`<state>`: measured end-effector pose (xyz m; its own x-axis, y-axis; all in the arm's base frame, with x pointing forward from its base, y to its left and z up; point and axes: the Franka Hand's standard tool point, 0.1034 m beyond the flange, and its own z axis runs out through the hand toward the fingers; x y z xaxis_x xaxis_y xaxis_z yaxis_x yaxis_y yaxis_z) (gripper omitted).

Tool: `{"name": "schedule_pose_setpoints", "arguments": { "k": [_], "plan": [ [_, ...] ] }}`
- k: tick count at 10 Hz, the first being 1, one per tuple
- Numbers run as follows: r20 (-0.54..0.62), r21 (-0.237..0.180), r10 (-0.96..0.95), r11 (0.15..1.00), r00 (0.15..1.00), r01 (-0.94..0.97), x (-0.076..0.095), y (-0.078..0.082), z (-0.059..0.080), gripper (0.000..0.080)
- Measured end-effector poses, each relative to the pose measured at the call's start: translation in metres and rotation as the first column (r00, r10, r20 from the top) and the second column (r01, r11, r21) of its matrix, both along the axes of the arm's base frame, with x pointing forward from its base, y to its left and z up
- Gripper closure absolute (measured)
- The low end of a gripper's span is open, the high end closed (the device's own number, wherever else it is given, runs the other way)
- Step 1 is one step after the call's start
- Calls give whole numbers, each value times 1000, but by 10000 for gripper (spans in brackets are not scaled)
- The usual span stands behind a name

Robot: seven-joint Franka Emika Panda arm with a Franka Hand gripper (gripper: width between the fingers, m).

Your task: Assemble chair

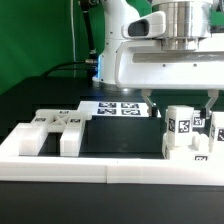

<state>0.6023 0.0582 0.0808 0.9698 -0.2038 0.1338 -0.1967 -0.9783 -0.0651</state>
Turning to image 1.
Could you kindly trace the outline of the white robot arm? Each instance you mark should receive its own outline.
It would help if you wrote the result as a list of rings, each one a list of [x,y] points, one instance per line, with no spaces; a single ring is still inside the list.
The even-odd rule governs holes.
[[[95,85],[139,89],[148,113],[157,112],[154,90],[206,90],[201,110],[209,118],[224,90],[224,27],[211,25],[214,10],[224,13],[224,0],[146,0],[152,12],[140,16],[127,0],[80,0],[87,15],[101,5],[105,47],[96,56]]]

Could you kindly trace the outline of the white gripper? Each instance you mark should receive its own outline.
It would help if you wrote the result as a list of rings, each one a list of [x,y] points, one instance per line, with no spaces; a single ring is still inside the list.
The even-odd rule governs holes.
[[[151,90],[209,90],[209,100],[200,112],[209,119],[218,90],[224,90],[224,43],[204,39],[196,51],[163,51],[158,40],[125,42],[116,55],[115,83],[120,88],[142,89],[150,117],[158,115]]]

